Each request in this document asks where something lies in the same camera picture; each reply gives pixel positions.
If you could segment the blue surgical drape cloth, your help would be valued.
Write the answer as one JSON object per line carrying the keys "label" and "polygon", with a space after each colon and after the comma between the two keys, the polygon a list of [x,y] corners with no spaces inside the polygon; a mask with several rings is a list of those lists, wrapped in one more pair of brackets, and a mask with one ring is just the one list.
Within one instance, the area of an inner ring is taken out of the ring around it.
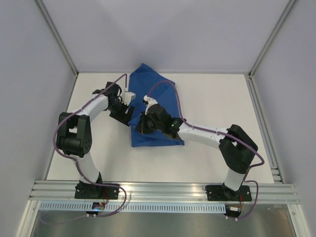
{"label": "blue surgical drape cloth", "polygon": [[183,146],[185,144],[183,141],[167,138],[160,131],[151,134],[136,131],[141,113],[146,109],[143,98],[147,94],[163,106],[172,117],[179,117],[177,99],[171,84],[175,84],[175,82],[164,78],[146,64],[142,64],[130,74],[128,89],[136,94],[136,98],[130,104],[134,107],[129,121],[132,147]]}

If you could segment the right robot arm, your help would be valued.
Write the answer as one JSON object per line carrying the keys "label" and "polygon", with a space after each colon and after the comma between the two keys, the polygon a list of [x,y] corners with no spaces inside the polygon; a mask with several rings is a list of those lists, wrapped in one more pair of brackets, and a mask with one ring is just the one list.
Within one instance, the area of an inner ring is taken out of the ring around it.
{"label": "right robot arm", "polygon": [[240,195],[240,187],[258,151],[258,146],[238,125],[228,129],[199,127],[171,116],[160,104],[141,112],[135,130],[146,135],[161,132],[169,140],[191,141],[218,149],[228,167],[222,193],[229,200]]}

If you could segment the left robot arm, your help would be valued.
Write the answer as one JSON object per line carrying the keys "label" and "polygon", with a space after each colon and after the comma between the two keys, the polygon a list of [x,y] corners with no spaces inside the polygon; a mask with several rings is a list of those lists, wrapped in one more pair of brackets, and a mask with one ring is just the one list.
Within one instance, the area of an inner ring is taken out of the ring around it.
{"label": "left robot arm", "polygon": [[92,97],[79,109],[59,115],[58,126],[54,132],[54,148],[64,158],[73,161],[79,181],[87,184],[86,192],[92,198],[103,193],[102,176],[95,167],[90,150],[92,148],[91,123],[103,111],[120,123],[129,126],[135,107],[131,102],[136,94],[115,82],[108,82],[104,89],[97,89]]}

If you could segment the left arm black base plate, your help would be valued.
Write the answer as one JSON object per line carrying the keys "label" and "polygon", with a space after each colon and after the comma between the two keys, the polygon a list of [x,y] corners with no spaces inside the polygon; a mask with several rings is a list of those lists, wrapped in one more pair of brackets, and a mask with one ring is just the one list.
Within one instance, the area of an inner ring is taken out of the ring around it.
{"label": "left arm black base plate", "polygon": [[96,186],[79,182],[76,185],[75,199],[118,199],[119,185]]}

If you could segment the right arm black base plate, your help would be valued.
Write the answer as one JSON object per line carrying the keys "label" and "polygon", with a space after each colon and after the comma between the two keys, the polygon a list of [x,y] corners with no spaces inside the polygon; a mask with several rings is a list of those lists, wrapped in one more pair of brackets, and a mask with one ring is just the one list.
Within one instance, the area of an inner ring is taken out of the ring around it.
{"label": "right arm black base plate", "polygon": [[205,191],[208,201],[252,201],[249,186],[240,186],[237,191],[233,191],[222,185],[206,185]]}

